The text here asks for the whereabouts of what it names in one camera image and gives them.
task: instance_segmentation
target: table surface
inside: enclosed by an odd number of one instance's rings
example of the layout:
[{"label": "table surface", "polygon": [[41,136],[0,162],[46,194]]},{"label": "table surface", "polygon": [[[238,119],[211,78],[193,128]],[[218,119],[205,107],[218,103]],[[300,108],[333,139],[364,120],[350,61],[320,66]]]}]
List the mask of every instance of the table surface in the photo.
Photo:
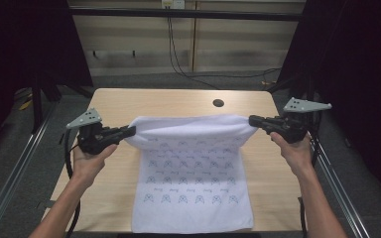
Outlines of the table surface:
[{"label": "table surface", "polygon": [[[214,99],[221,99],[224,105],[215,107]],[[89,107],[94,107],[103,125],[109,127],[128,125],[138,116],[278,115],[271,94],[261,91],[101,88],[95,91]],[[301,230],[299,184],[279,147],[259,129],[241,153],[254,215],[254,227],[244,231]],[[131,232],[139,163],[139,150],[121,141],[82,197],[75,230]],[[67,181],[62,171],[52,200],[58,198]]]}]

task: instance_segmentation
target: forearm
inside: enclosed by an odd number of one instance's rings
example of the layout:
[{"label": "forearm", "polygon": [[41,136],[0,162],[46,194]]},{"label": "forearm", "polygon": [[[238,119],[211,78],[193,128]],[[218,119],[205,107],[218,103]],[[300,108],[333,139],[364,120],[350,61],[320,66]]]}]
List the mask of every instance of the forearm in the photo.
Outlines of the forearm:
[{"label": "forearm", "polygon": [[52,209],[30,237],[64,237],[67,224],[85,190],[86,186],[75,179],[70,180]]},{"label": "forearm", "polygon": [[346,237],[339,221],[330,209],[314,168],[305,169],[298,179],[305,204],[309,237]]}]

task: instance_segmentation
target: gray carpet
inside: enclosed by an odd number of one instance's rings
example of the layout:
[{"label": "gray carpet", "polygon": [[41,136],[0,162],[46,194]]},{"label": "gray carpet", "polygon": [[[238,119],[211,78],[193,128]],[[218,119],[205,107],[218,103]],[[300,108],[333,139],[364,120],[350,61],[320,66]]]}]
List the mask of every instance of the gray carpet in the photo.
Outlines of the gray carpet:
[{"label": "gray carpet", "polygon": [[[204,74],[254,75],[262,72],[228,72]],[[263,76],[233,78],[223,76],[198,77],[214,87],[227,90],[262,90],[262,81],[272,81],[277,72]],[[213,89],[212,86],[190,80],[175,73],[146,74],[132,76],[95,77],[95,88],[191,88]],[[61,88],[63,99],[57,106],[48,129],[37,148],[23,176],[23,179],[12,198],[0,222],[0,237],[27,237],[40,222],[44,213],[37,208],[41,201],[50,198],[64,164],[63,145],[60,139],[67,122],[81,114],[87,107],[89,99],[75,94],[73,91]],[[273,94],[278,109],[288,101],[287,91]],[[32,108],[18,111],[17,102],[14,109],[0,132],[0,187],[4,184],[9,173],[18,160],[32,129]],[[359,211],[370,237],[381,237],[381,184],[368,172],[361,157],[353,148],[346,147],[344,135],[332,120],[329,113],[324,113],[320,127],[320,138],[327,155],[342,181],[348,195]],[[343,211],[329,187],[320,167],[317,173],[323,184],[326,196],[335,214],[340,219],[350,237],[354,237],[344,218]],[[75,233],[72,237],[159,237],[158,235],[133,234],[95,234]],[[204,237],[219,237],[224,235],[203,235]],[[261,234],[230,234],[228,237],[302,237],[300,231],[268,232]]]}]

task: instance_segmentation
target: human arm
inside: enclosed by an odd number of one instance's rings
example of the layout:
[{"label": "human arm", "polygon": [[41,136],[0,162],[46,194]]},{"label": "human arm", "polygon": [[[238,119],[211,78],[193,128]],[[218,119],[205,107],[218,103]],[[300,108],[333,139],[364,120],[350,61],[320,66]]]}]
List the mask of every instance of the human arm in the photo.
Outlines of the human arm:
[{"label": "human arm", "polygon": [[280,134],[275,132],[271,133],[271,138],[281,148],[281,155],[299,181],[309,226],[309,237],[347,237],[324,196],[312,166],[309,135],[295,144],[288,144]]},{"label": "human arm", "polygon": [[61,195],[30,235],[31,238],[64,237],[67,224],[85,191],[92,186],[95,177],[104,167],[104,160],[117,146],[111,145],[100,154],[92,156],[84,153],[79,147],[73,148],[73,175]]}]

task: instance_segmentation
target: human hand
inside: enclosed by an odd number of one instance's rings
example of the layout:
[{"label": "human hand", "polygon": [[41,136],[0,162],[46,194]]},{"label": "human hand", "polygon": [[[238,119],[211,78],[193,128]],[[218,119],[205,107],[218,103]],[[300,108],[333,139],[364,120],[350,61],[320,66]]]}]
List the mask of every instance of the human hand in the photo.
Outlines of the human hand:
[{"label": "human hand", "polygon": [[100,154],[84,153],[80,147],[73,148],[73,175],[84,188],[92,186],[95,177],[104,168],[104,160],[117,149],[117,145],[106,147]]},{"label": "human hand", "polygon": [[303,141],[289,144],[284,138],[276,133],[271,132],[272,140],[281,148],[281,156],[286,159],[296,177],[300,177],[306,169],[311,169],[312,153],[311,153],[311,137],[306,134]]}]

